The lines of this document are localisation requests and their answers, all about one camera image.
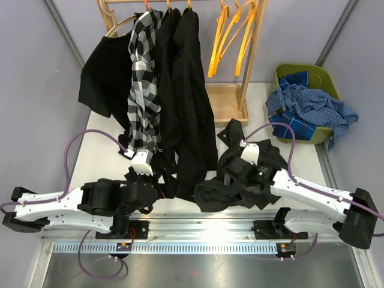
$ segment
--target metal plate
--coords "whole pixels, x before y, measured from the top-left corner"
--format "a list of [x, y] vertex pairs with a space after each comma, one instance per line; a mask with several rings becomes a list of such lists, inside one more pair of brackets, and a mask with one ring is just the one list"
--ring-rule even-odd
[[[126, 254], [117, 251], [116, 242], [93, 242], [82, 245], [82, 254]], [[54, 253], [76, 253], [78, 242], [57, 242]], [[133, 254], [276, 254], [275, 243], [233, 243], [215, 245], [210, 243], [147, 243], [135, 242], [132, 246]]]

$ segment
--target green basket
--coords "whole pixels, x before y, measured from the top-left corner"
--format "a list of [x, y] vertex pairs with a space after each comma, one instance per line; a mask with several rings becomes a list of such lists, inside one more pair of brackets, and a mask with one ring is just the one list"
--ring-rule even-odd
[[[302, 71], [308, 71], [308, 88], [321, 89], [327, 92], [333, 98], [340, 99], [340, 96], [328, 72], [319, 66], [305, 64], [279, 65], [275, 69], [275, 83], [272, 83], [271, 88], [269, 90], [269, 94], [276, 90], [276, 88], [278, 88], [279, 78]], [[328, 137], [331, 137], [332, 134], [332, 130], [328, 127], [317, 127], [315, 132], [313, 133], [311, 140], [297, 140], [296, 142], [319, 144], [324, 142]], [[284, 139], [280, 137], [277, 138], [284, 143], [292, 142], [291, 139]]]

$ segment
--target light gray wall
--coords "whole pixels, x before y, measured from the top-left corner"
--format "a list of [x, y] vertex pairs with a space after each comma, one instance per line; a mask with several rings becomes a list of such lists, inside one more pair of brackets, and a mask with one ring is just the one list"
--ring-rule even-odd
[[[319, 57], [347, 0], [269, 0], [260, 36], [259, 48], [253, 65], [251, 82], [270, 82], [274, 68], [282, 62], [314, 64]], [[97, 0], [54, 0], [80, 53], [87, 59], [101, 37], [106, 34]], [[225, 0], [230, 7], [230, 19], [235, 13], [234, 0]], [[154, 9], [166, 10], [166, 3], [150, 3]], [[171, 2], [182, 12], [186, 2]], [[114, 4], [118, 20], [134, 12], [144, 12], [144, 3]], [[192, 8], [200, 18], [200, 42], [205, 75], [208, 72], [220, 15], [219, 0], [192, 1]], [[216, 76], [210, 82], [241, 82], [235, 77], [235, 65], [244, 30], [219, 64]]]
[[[66, 142], [88, 114], [77, 103], [80, 67], [42, 1], [2, 1], [0, 37], [0, 202], [16, 186], [61, 191]], [[40, 235], [3, 225], [0, 235], [0, 287], [24, 287]]]
[[[360, 1], [325, 63], [342, 100], [359, 115], [359, 122], [351, 125], [329, 154], [337, 181], [342, 189], [368, 190], [381, 213], [384, 212], [383, 11], [383, 1]], [[376, 231], [384, 232], [381, 221]], [[379, 238], [374, 239], [371, 247], [380, 272], [384, 271], [382, 245], [383, 238]]]

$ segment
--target black jacket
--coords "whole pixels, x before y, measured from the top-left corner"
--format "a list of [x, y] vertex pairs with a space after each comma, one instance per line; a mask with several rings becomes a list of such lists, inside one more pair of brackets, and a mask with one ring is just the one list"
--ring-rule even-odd
[[173, 35], [177, 49], [172, 86], [183, 140], [179, 147], [178, 197], [193, 201], [193, 190], [217, 166], [214, 114], [205, 90], [199, 17], [186, 9]]
[[175, 96], [172, 88], [172, 65], [176, 56], [176, 47], [172, 37], [181, 19], [178, 9], [164, 15], [164, 22], [156, 32], [155, 70], [158, 74], [157, 94], [160, 99], [160, 136], [168, 172], [177, 173], [175, 152], [182, 143], [183, 131], [176, 111]]

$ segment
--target black cloth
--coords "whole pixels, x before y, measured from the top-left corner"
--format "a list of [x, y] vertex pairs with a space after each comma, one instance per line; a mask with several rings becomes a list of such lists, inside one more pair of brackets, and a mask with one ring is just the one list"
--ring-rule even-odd
[[172, 86], [183, 140], [179, 147], [177, 197], [194, 201], [197, 183], [217, 166], [214, 114], [205, 90], [199, 41], [199, 17], [186, 9], [173, 35], [177, 54]]
[[[276, 203], [280, 198], [272, 195], [270, 186], [266, 185], [262, 191], [256, 183], [250, 182], [247, 186], [238, 181], [224, 184], [223, 165], [231, 157], [240, 157], [243, 148], [239, 146], [244, 139], [241, 123], [232, 119], [227, 127], [217, 135], [229, 148], [220, 157], [217, 164], [217, 176], [210, 181], [203, 181], [196, 185], [194, 199], [202, 212], [218, 212], [230, 206], [244, 206], [252, 208], [256, 205], [260, 210], [269, 203]], [[274, 167], [286, 169], [287, 162], [280, 155], [280, 150], [274, 147], [270, 139], [254, 142], [259, 146], [258, 163], [263, 161]]]
[[132, 78], [132, 61], [127, 50], [130, 38], [129, 32], [122, 37], [101, 39], [83, 67], [79, 91], [80, 103], [102, 116], [112, 114], [128, 131]]
[[172, 37], [181, 19], [178, 9], [166, 12], [163, 23], [156, 32], [155, 70], [158, 74], [157, 95], [160, 99], [160, 135], [168, 173], [177, 173], [175, 152], [182, 143], [183, 132], [176, 112], [176, 100], [172, 88], [172, 65], [176, 47]]

